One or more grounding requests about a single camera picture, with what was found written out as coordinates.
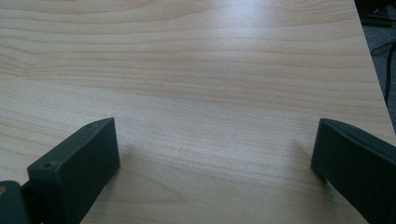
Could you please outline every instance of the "wooden table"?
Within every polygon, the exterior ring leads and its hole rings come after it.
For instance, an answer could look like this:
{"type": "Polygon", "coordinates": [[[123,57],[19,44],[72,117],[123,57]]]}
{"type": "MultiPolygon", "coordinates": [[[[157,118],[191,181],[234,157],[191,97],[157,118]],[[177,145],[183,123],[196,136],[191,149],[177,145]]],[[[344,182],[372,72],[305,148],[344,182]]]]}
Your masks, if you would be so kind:
{"type": "Polygon", "coordinates": [[[320,118],[396,143],[352,0],[0,2],[0,179],[114,117],[84,223],[362,223],[310,170],[320,118]]]}

